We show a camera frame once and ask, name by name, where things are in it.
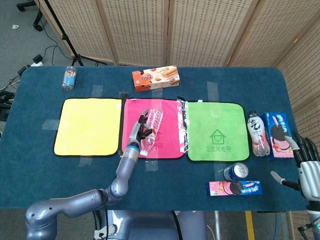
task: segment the robotic hand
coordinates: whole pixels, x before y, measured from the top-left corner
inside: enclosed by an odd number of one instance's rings
[[[76,196],[52,198],[31,205],[25,213],[27,240],[53,240],[58,234],[57,215],[65,214],[76,218],[101,208],[106,204],[115,204],[128,191],[128,181],[138,161],[141,140],[152,133],[146,124],[146,109],[134,124],[129,136],[130,144],[121,156],[116,170],[116,179],[107,189],[93,189]]]
[[[312,229],[314,239],[320,240],[320,157],[316,145],[309,139],[303,138],[298,133],[293,133],[297,143],[288,136],[285,140],[290,144],[295,158],[299,181],[288,181],[280,177],[275,171],[271,171],[273,178],[280,184],[300,191],[302,196],[309,200],[307,212],[310,224],[298,228],[303,239],[307,240],[304,233],[306,229]]]

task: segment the yellow towel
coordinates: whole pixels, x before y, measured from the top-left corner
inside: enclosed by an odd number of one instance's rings
[[[58,156],[107,156],[118,149],[121,99],[65,100],[54,143]]]

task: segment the green towel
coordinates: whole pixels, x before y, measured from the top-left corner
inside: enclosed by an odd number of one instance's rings
[[[192,161],[237,162],[249,157],[244,109],[227,102],[188,102],[188,156]]]

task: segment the floor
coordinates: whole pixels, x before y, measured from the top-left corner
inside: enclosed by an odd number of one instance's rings
[[[36,31],[32,23],[37,15],[37,7],[32,6],[25,9],[24,12],[16,8],[20,0],[0,0],[0,88],[6,86],[9,80],[17,75],[17,71],[27,64],[33,63],[33,58],[40,54],[44,55],[45,49],[55,45],[50,40],[45,31]],[[50,26],[42,19],[47,34],[59,43]],[[12,29],[13,25],[19,25],[19,28]],[[53,47],[49,47],[43,59],[45,66],[52,65]],[[85,66],[94,66],[94,62],[83,61]],[[67,59],[61,51],[56,48],[53,57],[53,64],[57,66],[68,66],[71,60]],[[5,128],[5,123],[0,122],[0,131]],[[25,209],[0,209],[0,238],[1,239],[23,239],[26,234],[24,221]],[[215,228],[216,218],[214,212],[206,213],[207,224],[212,228],[216,240],[247,240],[247,225],[244,212],[219,212],[219,229]],[[252,213],[254,235],[257,240],[272,240],[275,232],[275,213]],[[58,240],[87,240],[93,238],[94,222],[91,213],[84,216],[70,219],[64,215],[59,215],[59,234]],[[208,229],[208,239],[214,237]],[[288,214],[277,213],[277,231],[275,239],[289,240],[290,227],[288,223]]]

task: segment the table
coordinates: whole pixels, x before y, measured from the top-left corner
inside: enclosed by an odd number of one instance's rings
[[[61,86],[65,67],[28,68],[22,75],[0,140],[0,208],[27,208],[42,199],[107,188],[115,178],[120,155],[85,159],[87,164],[83,164],[83,158],[55,156],[56,131],[42,129],[43,123],[59,119],[65,99],[91,97],[97,94],[97,89],[105,98],[118,98],[119,92],[128,92],[132,98],[151,98],[152,91],[134,91],[132,71],[141,69],[146,68],[79,67],[74,91],[65,91]],[[217,83],[220,102],[242,105],[246,117],[250,110],[259,114],[286,112],[291,130],[296,130],[286,83],[276,68],[179,67],[178,72],[180,86],[164,88],[163,98],[179,96],[187,101],[207,101],[209,81]],[[146,171],[145,161],[139,160],[127,195],[121,203],[109,208],[144,211],[305,209],[307,201],[299,192],[281,186],[270,175],[270,171],[275,170],[286,179],[296,181],[298,173],[293,159],[267,160],[251,153],[244,163],[249,168],[247,179],[262,182],[263,195],[207,196],[205,184],[223,180],[221,170],[226,164],[191,162],[184,156],[177,160],[159,160],[157,171]]]

